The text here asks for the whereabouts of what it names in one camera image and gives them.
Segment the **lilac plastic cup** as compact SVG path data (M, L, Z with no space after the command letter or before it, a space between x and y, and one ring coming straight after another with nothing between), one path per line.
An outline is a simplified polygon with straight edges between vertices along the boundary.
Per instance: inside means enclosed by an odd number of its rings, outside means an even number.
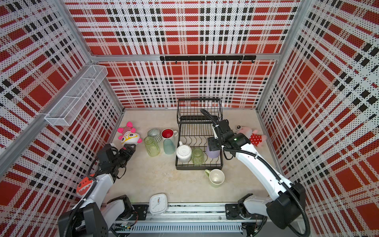
M205 153L206 153L207 157L210 159L217 159L220 156L220 150L211 151L209 146L206 147Z

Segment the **green transparent glass mug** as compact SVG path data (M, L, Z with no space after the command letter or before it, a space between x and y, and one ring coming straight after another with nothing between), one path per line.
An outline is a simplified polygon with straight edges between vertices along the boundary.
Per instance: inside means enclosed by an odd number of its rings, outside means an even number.
M194 148L192 151L191 160L194 165L202 165L205 162L203 150L200 148Z

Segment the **white ceramic mug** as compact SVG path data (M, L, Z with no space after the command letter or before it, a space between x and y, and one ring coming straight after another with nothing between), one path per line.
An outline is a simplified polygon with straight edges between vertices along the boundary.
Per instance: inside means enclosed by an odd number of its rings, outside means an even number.
M192 149L190 146L179 141L179 146L176 150L176 156L179 162L188 163L191 160Z

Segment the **teal textured plastic cup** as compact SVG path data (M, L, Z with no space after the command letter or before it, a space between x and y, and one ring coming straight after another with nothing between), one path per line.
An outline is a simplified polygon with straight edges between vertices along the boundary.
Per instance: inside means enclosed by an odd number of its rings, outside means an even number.
M163 149L166 155L172 155L176 152L176 147L171 139L164 140Z

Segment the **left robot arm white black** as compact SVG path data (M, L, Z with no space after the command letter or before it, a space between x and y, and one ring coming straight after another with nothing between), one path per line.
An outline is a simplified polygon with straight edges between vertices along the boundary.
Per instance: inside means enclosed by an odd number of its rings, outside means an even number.
M80 201L58 219L61 237L107 237L118 218L134 214L127 195L108 201L105 208L101 205L118 179L119 169L126 167L135 151L136 144L125 144L121 149L106 144L98 151L99 169L79 182L76 194Z

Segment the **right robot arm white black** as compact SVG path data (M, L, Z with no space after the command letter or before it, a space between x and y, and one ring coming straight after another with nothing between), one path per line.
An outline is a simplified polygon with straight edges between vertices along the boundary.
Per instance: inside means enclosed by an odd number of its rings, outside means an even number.
M277 172L242 133L234 133L229 122L212 121L214 136L208 138L210 150L229 152L257 177L271 198L262 203L264 215L280 229L291 229L299 237L311 234L306 214L306 190L301 183L293 183Z

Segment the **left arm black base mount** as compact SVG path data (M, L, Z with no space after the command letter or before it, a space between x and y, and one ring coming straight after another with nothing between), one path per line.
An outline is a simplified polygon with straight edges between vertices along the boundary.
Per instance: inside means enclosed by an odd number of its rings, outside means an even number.
M145 221L148 214L149 205L137 203L132 204L132 207L134 211L129 217L118 217L116 221Z

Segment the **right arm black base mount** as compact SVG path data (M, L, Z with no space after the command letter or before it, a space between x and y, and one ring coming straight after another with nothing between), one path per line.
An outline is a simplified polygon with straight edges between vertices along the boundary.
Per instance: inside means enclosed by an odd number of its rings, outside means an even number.
M226 204L225 205L225 213L227 220L252 220L252 221L263 221L266 219L265 216L260 214L242 214L238 204Z

